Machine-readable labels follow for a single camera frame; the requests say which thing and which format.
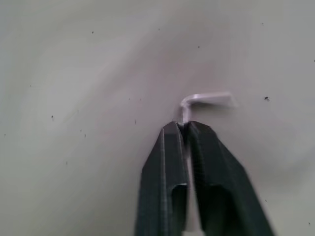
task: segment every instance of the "white surface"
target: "white surface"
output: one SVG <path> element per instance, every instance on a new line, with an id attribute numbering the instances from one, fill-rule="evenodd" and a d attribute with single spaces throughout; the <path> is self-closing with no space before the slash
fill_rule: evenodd
<path id="1" fill-rule="evenodd" d="M 198 202 L 197 202 L 197 195 L 195 191 L 194 185 L 194 177 L 192 173 L 192 163 L 190 157 L 190 148 L 186 148 L 186 163 L 187 163 L 187 170 L 189 175 L 189 193 L 188 193 L 188 202 L 187 202 L 187 215 L 186 215 L 186 225 L 185 225 L 185 232 L 186 233 L 194 233 L 197 232 L 203 233 L 201 228 L 200 216 L 199 216 L 199 209 L 198 209 Z"/>
<path id="2" fill-rule="evenodd" d="M 1 236 L 132 235 L 140 170 L 161 127 L 185 96 L 223 90 L 239 107 L 197 108 L 195 120 L 247 168 L 279 235 L 313 236 L 314 9 L 2 0 Z"/>

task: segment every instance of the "pliers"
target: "pliers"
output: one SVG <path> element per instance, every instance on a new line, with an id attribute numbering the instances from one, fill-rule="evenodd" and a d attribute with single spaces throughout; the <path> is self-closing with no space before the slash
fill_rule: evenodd
<path id="1" fill-rule="evenodd" d="M 189 121 L 164 126 L 144 164 L 135 236 L 181 236 L 185 230 L 190 188 L 185 150 L 206 236 L 274 235 L 244 167 L 209 126 Z"/>

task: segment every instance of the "white backdrop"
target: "white backdrop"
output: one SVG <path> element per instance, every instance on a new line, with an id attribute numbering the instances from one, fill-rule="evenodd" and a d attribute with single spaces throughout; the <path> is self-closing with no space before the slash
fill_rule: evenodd
<path id="1" fill-rule="evenodd" d="M 186 95 L 278 235 L 315 233 L 315 1 L 1 0 L 1 236 L 129 236 Z"/>

